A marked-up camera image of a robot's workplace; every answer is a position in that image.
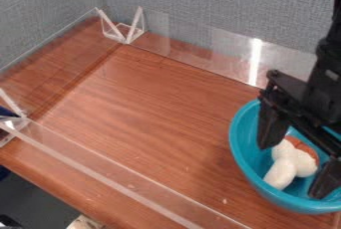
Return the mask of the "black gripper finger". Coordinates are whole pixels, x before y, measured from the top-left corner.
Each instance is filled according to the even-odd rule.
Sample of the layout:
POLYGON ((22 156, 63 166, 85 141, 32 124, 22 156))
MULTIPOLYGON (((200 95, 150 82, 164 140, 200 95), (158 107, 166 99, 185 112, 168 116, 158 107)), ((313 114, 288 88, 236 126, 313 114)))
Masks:
POLYGON ((333 158, 324 164, 317 174, 309 188, 309 196, 316 199, 323 199, 339 187, 341 187, 341 160, 333 158))

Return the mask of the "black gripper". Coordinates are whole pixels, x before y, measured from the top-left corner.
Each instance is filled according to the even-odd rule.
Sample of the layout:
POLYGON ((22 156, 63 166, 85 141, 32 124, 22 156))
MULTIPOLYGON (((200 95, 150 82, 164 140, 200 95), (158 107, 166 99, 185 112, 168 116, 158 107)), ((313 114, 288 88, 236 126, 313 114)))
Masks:
POLYGON ((341 156, 341 140, 327 127, 341 133, 341 43, 324 39, 316 50, 317 61, 307 82, 279 70, 267 73, 268 85, 260 91, 257 144, 273 147, 291 126, 332 157, 341 156))

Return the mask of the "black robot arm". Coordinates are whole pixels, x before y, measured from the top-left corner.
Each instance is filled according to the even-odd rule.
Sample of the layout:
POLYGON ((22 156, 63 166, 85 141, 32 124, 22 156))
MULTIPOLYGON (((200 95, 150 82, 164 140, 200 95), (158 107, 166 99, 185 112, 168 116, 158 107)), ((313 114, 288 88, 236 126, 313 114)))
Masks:
POLYGON ((321 199, 341 188, 341 0, 335 0, 332 24, 316 56, 305 81, 279 70, 267 73, 257 144, 262 149, 275 146, 293 127, 323 149, 329 160, 309 188, 309 196, 321 199))

